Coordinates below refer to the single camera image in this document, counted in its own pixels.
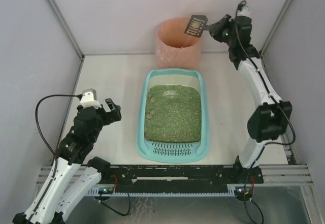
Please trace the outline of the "black litter scoop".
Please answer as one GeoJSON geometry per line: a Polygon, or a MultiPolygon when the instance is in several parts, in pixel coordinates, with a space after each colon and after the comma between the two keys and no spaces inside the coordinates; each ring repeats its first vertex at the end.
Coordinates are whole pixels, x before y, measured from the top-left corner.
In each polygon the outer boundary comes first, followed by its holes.
{"type": "Polygon", "coordinates": [[[200,38],[204,31],[211,30],[213,25],[208,25],[208,18],[205,15],[192,15],[185,28],[184,33],[195,38],[200,38]]]}

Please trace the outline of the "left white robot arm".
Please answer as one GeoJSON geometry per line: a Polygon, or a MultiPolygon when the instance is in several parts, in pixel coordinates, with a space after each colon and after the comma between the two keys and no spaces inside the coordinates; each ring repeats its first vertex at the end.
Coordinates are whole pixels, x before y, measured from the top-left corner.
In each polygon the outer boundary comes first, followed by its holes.
{"type": "Polygon", "coordinates": [[[105,100],[107,112],[96,100],[78,106],[74,124],[55,151],[54,164],[35,200],[24,212],[17,213],[13,223],[65,223],[85,194],[104,177],[111,177],[111,164],[96,156],[72,186],[74,174],[92,151],[104,126],[121,120],[121,107],[105,100]]]}

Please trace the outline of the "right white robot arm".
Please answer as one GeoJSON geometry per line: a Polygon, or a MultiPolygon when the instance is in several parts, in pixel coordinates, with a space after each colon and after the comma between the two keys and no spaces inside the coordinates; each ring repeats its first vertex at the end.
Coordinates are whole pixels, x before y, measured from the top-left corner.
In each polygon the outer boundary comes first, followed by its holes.
{"type": "Polygon", "coordinates": [[[226,14],[217,23],[206,27],[210,36],[229,47],[229,59],[243,75],[252,94],[255,111],[247,123],[249,140],[233,164],[236,180],[244,183],[259,174],[259,158],[269,145],[280,145],[278,138],[292,129],[292,104],[284,101],[273,89],[263,69],[257,49],[250,43],[252,30],[248,16],[226,14]]]}

